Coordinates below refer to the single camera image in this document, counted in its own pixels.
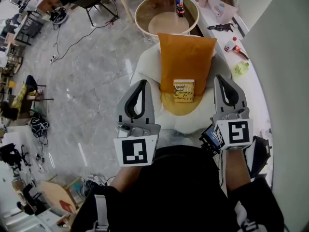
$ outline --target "wooden stool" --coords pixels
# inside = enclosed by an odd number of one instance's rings
[[[65,187],[62,187],[59,184],[51,182],[54,178],[56,178],[57,175],[55,175],[53,178],[51,178],[48,181],[42,181],[40,184],[41,191],[45,194],[46,198],[57,208],[65,210],[70,213],[77,213],[79,206],[83,203],[83,201],[76,203],[74,200],[70,188],[78,181],[81,180],[80,177],[76,178],[74,181],[72,181],[70,184],[68,184]],[[61,205],[66,203],[69,206],[67,208],[63,208]]]

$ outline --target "small screen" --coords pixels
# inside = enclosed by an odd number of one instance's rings
[[[216,148],[220,147],[217,134],[212,127],[209,127],[206,131],[204,131],[204,134],[207,136],[207,139],[211,140],[211,142],[208,142],[209,144],[213,144]]]

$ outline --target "orange pillow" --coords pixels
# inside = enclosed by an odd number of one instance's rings
[[[217,39],[158,33],[161,47],[161,92],[174,92],[174,79],[194,79],[194,94],[202,95]]]

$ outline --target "black electronic device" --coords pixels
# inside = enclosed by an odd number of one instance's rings
[[[201,147],[210,151],[213,156],[219,153],[220,143],[212,125],[202,132],[200,140],[203,142]]]
[[[225,30],[226,32],[228,32],[228,31],[232,31],[233,32],[233,29],[231,28],[231,26],[233,26],[233,24],[232,23],[227,23],[227,24],[219,24],[219,25],[215,25],[215,26],[210,26],[210,27],[208,27],[207,29],[208,30],[217,30],[217,31],[223,31],[223,30]]]

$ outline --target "office chair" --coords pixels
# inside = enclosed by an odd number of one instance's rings
[[[12,166],[13,171],[16,169],[21,171],[21,160],[23,160],[26,166],[31,166],[31,164],[26,161],[25,157],[27,154],[28,152],[25,154],[23,152],[23,145],[21,146],[21,154],[17,149],[15,149],[15,145],[13,143],[4,145],[0,148],[0,160]]]
[[[88,15],[88,17],[89,17],[90,23],[91,23],[91,25],[92,25],[93,27],[94,27],[94,25],[93,25],[92,19],[91,19],[91,17],[90,17],[89,11],[90,11],[93,7],[95,7],[95,9],[98,10],[97,7],[96,7],[97,4],[101,5],[104,9],[106,9],[109,13],[111,13],[111,14],[115,17],[115,19],[119,17],[119,16],[115,15],[110,9],[108,9],[108,8],[107,8],[103,3],[101,3],[100,1],[101,1],[101,0],[75,0],[75,1],[72,1],[72,0],[60,0],[60,2],[61,2],[62,4],[67,4],[68,2],[71,2],[71,3],[74,3],[74,4],[78,5],[78,6],[80,6],[80,7],[84,8],[84,9],[86,9],[86,12],[87,12],[87,15]]]

